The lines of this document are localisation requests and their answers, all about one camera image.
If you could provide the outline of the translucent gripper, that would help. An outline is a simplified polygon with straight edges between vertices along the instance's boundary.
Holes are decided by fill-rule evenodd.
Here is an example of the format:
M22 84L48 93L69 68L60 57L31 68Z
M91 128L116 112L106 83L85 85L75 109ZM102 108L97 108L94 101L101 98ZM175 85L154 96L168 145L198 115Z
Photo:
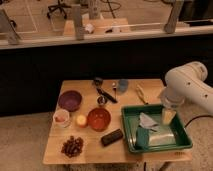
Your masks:
M181 106L184 103L184 97L172 88L166 87L160 93L160 100L164 107L170 108L162 110L162 122L168 125L176 115L176 111L172 109Z

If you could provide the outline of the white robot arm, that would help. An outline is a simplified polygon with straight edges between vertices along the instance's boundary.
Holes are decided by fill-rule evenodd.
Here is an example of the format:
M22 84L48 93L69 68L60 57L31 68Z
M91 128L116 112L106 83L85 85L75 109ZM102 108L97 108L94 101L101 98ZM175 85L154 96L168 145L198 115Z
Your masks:
M199 61L170 69L165 74L166 87L159 94L162 105L175 110L189 99L213 115L213 87L205 83L207 76L206 66Z

